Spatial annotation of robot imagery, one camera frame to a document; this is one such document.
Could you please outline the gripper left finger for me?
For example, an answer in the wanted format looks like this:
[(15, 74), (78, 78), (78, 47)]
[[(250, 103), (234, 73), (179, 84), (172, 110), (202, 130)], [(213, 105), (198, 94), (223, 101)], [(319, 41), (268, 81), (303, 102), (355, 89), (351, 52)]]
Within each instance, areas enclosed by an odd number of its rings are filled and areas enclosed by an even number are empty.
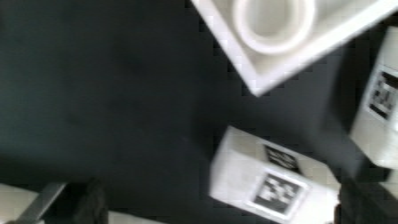
[(51, 182), (14, 220), (14, 224), (108, 224), (101, 182)]

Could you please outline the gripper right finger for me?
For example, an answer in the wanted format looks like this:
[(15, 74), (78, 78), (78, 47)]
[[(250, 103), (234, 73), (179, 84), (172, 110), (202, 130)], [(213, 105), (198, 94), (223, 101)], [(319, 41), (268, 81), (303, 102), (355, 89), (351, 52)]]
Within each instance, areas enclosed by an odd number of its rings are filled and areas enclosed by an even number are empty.
[(333, 224), (398, 224), (398, 170), (380, 178), (341, 178)]

